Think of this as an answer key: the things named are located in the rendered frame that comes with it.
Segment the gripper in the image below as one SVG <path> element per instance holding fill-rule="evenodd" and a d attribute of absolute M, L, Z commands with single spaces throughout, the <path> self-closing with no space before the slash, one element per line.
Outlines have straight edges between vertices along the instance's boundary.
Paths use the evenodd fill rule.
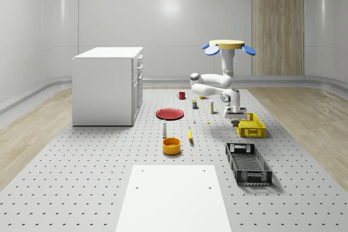
<path fill-rule="evenodd" d="M 231 120 L 241 120 L 247 118 L 247 110 L 246 108 L 241 108 L 239 112 L 233 112 L 231 107 L 226 106 L 223 112 L 224 118 L 228 118 Z"/>

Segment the yellow basket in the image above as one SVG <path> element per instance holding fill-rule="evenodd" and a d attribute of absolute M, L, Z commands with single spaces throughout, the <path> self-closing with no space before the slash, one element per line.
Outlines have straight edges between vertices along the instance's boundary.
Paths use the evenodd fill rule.
<path fill-rule="evenodd" d="M 253 112 L 248 112 L 245 120 L 240 120 L 236 127 L 241 137 L 265 137 L 266 127 Z"/>

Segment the red plate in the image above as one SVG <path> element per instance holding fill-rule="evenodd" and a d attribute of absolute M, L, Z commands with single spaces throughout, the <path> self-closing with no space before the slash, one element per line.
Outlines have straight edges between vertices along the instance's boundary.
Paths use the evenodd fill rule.
<path fill-rule="evenodd" d="M 156 116 L 162 120 L 178 120 L 184 116 L 184 112 L 176 108 L 163 108 L 156 112 Z"/>

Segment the yellow bowl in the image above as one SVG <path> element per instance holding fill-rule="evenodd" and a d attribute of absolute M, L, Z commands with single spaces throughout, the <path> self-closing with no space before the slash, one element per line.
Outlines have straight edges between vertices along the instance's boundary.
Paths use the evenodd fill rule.
<path fill-rule="evenodd" d="M 167 155 L 175 155 L 181 151 L 181 141 L 175 137 L 167 137 L 163 140 L 163 152 Z"/>

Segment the dark grey basket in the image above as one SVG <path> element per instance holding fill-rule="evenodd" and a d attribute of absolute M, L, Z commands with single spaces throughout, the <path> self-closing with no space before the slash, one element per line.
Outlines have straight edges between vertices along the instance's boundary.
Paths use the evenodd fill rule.
<path fill-rule="evenodd" d="M 238 184 L 272 183 L 272 170 L 254 144 L 227 142 L 225 153 Z"/>

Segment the white board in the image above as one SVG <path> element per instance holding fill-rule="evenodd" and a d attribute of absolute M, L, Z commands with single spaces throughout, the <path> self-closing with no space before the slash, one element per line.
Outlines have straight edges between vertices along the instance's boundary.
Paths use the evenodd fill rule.
<path fill-rule="evenodd" d="M 231 232 L 213 165 L 135 165 L 116 232 Z"/>

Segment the white cabinet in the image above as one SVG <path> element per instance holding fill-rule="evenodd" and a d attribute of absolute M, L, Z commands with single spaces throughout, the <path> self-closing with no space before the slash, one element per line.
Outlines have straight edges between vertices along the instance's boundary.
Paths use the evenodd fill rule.
<path fill-rule="evenodd" d="M 72 124 L 133 126 L 142 104 L 142 47 L 96 47 L 73 58 Z"/>

